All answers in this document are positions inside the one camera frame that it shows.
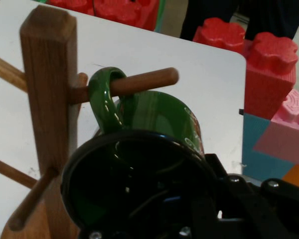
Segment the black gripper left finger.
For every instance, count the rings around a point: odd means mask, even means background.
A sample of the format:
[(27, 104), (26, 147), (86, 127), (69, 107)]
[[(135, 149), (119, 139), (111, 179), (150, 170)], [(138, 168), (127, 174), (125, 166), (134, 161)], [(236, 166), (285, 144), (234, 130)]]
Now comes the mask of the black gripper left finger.
[(220, 239), (220, 227), (213, 200), (199, 196), (191, 199), (192, 235), (194, 239)]

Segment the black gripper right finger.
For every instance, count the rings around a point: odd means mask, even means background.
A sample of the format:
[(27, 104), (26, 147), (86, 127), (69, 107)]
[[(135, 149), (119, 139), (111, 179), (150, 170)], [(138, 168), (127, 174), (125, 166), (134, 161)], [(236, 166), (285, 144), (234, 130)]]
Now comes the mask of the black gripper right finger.
[(216, 209), (208, 222), (213, 239), (299, 239), (299, 187), (270, 178), (260, 186), (228, 174), (216, 154), (205, 159), (216, 175)]

